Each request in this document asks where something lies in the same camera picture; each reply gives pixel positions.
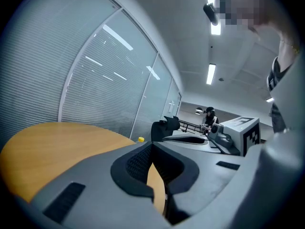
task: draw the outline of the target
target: black railing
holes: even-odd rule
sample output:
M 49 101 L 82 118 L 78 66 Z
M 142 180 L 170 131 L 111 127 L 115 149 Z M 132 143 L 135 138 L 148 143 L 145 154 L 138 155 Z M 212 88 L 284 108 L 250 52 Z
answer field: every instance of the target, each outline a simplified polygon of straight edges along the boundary
M 179 120 L 180 122 L 180 130 L 182 130 L 183 132 L 190 132 L 190 133 L 194 133 L 194 132 L 200 132 L 200 133 L 204 133 L 204 131 L 202 131 L 200 129 L 200 125 L 195 125 L 193 123 L 189 123 L 183 120 Z

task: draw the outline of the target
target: person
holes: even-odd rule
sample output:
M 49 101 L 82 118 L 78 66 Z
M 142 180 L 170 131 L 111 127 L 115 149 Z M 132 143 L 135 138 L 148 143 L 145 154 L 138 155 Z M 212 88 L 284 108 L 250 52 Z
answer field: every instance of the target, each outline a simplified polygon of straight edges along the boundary
M 215 7 L 226 24 L 242 24 L 258 35 L 263 26 L 273 28 L 280 37 L 279 54 L 274 59 L 267 87 L 272 91 L 294 63 L 300 52 L 301 41 L 298 32 L 287 12 L 278 0 L 216 0 Z M 275 133 L 286 129 L 283 118 L 273 103 L 271 111 L 273 130 Z
M 213 107 L 208 107 L 206 108 L 206 110 L 204 111 L 204 113 L 206 113 L 205 118 L 203 119 L 203 126 L 205 128 L 206 131 L 210 131 L 212 129 L 212 126 L 214 124 L 218 124 L 218 118 L 215 115 L 215 110 Z

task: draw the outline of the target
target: round table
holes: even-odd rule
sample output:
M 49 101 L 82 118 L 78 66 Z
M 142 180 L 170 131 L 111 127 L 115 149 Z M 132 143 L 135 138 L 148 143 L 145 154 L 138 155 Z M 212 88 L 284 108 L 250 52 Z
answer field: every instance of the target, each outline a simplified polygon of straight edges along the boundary
M 118 133 L 79 123 L 43 123 L 14 135 L 0 153 L 0 172 L 11 193 L 30 202 L 48 182 L 81 160 L 132 145 Z M 147 185 L 154 190 L 154 205 L 162 213 L 164 183 L 154 165 Z

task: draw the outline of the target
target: office chair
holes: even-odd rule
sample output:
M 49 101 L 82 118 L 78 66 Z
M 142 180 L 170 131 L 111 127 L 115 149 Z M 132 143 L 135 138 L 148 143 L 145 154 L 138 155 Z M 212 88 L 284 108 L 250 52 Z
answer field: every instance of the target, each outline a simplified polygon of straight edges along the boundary
M 178 118 L 164 117 L 166 121 L 160 120 L 152 124 L 152 141 L 161 142 L 164 137 L 173 135 L 173 131 L 179 130 Z

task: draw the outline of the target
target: yellow tabletop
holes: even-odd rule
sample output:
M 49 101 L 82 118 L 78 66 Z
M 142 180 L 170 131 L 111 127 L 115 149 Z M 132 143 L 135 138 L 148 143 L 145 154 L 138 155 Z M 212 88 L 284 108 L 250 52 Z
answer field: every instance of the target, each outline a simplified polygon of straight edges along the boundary
M 118 133 L 79 123 L 43 123 L 14 135 L 0 153 L 0 172 L 8 189 L 30 202 L 48 182 L 79 161 L 132 145 Z M 164 183 L 152 165 L 147 185 L 154 190 L 154 205 L 162 213 Z

